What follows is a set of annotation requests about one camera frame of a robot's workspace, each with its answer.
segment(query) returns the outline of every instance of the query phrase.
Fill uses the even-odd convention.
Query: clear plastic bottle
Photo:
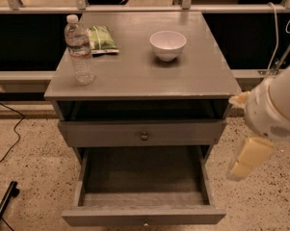
[[[65,29],[66,46],[71,58],[75,77],[79,84],[86,85],[94,79],[92,52],[85,26],[78,21],[76,14],[67,16]]]

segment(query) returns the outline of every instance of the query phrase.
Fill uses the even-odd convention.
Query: empty drawer
[[[200,149],[196,146],[90,148],[85,152],[72,226],[216,224]]]
[[[61,121],[58,127],[70,147],[215,144],[225,121]]]

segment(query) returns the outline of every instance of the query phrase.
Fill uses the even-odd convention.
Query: drawer knob
[[[141,134],[141,139],[142,139],[142,141],[147,141],[148,140],[148,134],[147,134],[147,132],[143,132]]]

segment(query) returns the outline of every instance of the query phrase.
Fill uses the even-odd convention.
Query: black cable
[[[4,223],[6,223],[6,225],[12,230],[12,231],[14,231],[11,227],[10,227],[10,225],[3,219],[3,217],[1,216],[1,219],[4,221]]]
[[[21,113],[21,112],[15,110],[15,109],[9,107],[9,106],[4,105],[4,104],[1,103],[1,102],[0,102],[0,105],[3,106],[3,107],[5,107],[5,108],[7,108],[7,109],[9,109],[9,110],[11,110],[11,111],[13,111],[13,112],[15,112],[15,113],[17,113],[17,114],[19,114],[19,115],[21,115],[21,119],[17,122],[17,124],[16,124],[16,125],[14,126],[14,128],[13,128],[13,131],[17,134],[17,141],[16,141],[16,142],[15,142],[15,143],[14,143],[14,144],[13,144],[13,145],[8,149],[7,153],[6,153],[6,154],[4,155],[4,157],[0,160],[0,163],[1,163],[2,161],[5,160],[5,158],[8,156],[8,154],[9,154],[10,151],[13,149],[13,147],[16,146],[17,143],[20,141],[20,135],[19,135],[18,132],[16,131],[16,128],[17,128],[17,126],[20,124],[20,122],[25,118],[25,115],[24,115],[23,113]]]

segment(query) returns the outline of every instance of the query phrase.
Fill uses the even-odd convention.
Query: concrete floor
[[[225,177],[237,141],[250,135],[241,110],[230,112],[228,125],[206,164],[215,205],[226,209],[217,225],[74,228],[61,213],[72,206],[80,166],[59,133],[51,105],[13,107],[26,117],[17,128],[20,142],[0,163],[0,201],[10,182],[17,181],[20,194],[12,198],[4,215],[14,230],[290,230],[290,141],[276,142],[277,152],[245,180],[232,182]],[[0,159],[16,140],[13,127],[18,118],[0,109]],[[5,230],[10,229],[1,222],[0,231]]]

